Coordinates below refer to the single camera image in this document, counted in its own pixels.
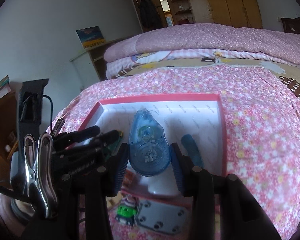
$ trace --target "spring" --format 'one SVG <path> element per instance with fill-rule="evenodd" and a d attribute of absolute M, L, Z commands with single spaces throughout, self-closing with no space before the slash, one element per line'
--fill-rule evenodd
<path fill-rule="evenodd" d="M 85 169 L 87 169 L 88 167 L 91 167 L 93 164 L 95 164 L 96 161 L 95 160 L 92 160 L 90 161 L 89 163 L 85 164 L 85 165 L 82 165 L 82 166 L 79 166 L 78 168 L 72 170 L 69 172 L 70 175 L 75 175 L 81 171 L 84 171 Z"/>

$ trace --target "bed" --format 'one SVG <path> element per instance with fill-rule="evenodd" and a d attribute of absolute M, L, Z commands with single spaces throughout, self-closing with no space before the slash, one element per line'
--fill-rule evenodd
<path fill-rule="evenodd" d="M 103 98 L 219 94 L 227 173 L 240 177 L 282 239 L 295 233 L 300 225 L 300 34 L 177 25 L 121 41 L 104 57 L 110 79 L 84 90 L 58 114 L 56 119 L 66 119 L 62 131 L 80 129 Z"/>

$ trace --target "pink quilt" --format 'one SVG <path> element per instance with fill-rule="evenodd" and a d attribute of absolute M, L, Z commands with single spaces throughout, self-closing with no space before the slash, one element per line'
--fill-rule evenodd
<path fill-rule="evenodd" d="M 300 65 L 300 34 L 220 24 L 175 25 L 121 41 L 104 55 L 107 62 L 140 53 L 177 49 L 224 49 L 265 53 Z"/>
<path fill-rule="evenodd" d="M 66 119 L 62 131 L 75 131 L 100 99 L 189 92 L 220 95 L 227 173 L 239 176 L 288 240 L 300 221 L 300 101 L 270 71 L 221 64 L 107 80 L 84 90 L 57 119 Z"/>

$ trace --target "cartoon figure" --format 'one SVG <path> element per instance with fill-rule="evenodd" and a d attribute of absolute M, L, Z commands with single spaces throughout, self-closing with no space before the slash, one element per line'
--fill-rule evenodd
<path fill-rule="evenodd" d="M 136 58 L 137 59 L 141 59 L 141 58 L 143 58 L 143 57 L 148 57 L 148 56 L 150 56 L 150 55 L 152 55 L 152 54 L 154 54 L 155 52 L 148 52 L 148 53 L 143 53 L 143 54 L 138 54 L 138 55 L 136 55 Z"/>
<path fill-rule="evenodd" d="M 118 207 L 115 219 L 128 226 L 134 225 L 134 217 L 137 214 L 137 201 L 134 197 L 127 196 Z"/>
<path fill-rule="evenodd" d="M 213 55 L 215 55 L 216 57 L 222 57 L 222 52 L 216 50 L 216 51 L 213 53 Z"/>

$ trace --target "wooden headboard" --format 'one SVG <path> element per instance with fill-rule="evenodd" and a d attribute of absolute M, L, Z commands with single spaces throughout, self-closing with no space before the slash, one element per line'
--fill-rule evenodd
<path fill-rule="evenodd" d="M 295 19 L 281 18 L 285 33 L 300 34 L 300 17 Z"/>

